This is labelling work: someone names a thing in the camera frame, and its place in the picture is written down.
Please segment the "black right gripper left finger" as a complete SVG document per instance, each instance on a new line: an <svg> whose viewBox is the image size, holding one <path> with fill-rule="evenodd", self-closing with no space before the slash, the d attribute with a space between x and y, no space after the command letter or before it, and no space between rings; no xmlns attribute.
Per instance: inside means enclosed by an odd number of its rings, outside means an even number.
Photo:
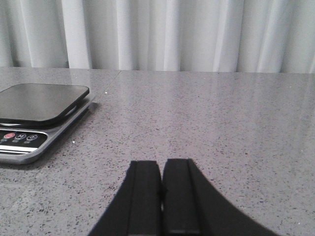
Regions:
<svg viewBox="0 0 315 236"><path fill-rule="evenodd" d="M119 191L89 235L162 235L161 177L155 161L131 161Z"/></svg>

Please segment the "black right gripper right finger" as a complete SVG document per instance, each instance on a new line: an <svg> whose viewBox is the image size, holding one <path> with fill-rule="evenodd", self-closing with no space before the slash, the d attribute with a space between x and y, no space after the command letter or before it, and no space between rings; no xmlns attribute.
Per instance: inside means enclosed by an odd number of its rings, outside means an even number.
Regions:
<svg viewBox="0 0 315 236"><path fill-rule="evenodd" d="M166 236L274 236L231 204L191 159L169 159L163 171Z"/></svg>

